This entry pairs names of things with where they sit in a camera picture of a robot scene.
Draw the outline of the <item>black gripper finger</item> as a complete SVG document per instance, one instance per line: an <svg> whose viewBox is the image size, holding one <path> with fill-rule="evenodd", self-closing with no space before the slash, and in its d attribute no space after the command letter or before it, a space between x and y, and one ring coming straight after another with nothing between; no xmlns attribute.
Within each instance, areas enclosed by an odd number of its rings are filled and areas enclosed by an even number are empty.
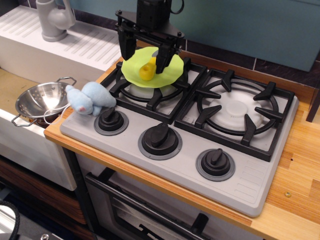
<svg viewBox="0 0 320 240"><path fill-rule="evenodd" d="M175 54L175 45L165 42L158 47L156 56L156 74L161 74L169 66L173 55Z"/></svg>
<svg viewBox="0 0 320 240"><path fill-rule="evenodd" d="M135 36L132 32L120 27L118 29L118 41L122 58L124 60L129 60L136 51L137 40Z"/></svg>

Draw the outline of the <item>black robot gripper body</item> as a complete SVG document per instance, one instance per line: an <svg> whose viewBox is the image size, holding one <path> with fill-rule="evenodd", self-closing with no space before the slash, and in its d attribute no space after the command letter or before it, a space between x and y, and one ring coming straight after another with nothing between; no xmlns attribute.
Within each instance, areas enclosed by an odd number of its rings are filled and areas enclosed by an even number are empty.
<svg viewBox="0 0 320 240"><path fill-rule="evenodd" d="M120 27L133 33L136 40L159 47L163 43L173 43L174 54L182 48L184 33L170 23L170 15L177 15L184 9L181 4L178 11L172 10L171 0L138 0L136 11L117 10L117 32Z"/></svg>

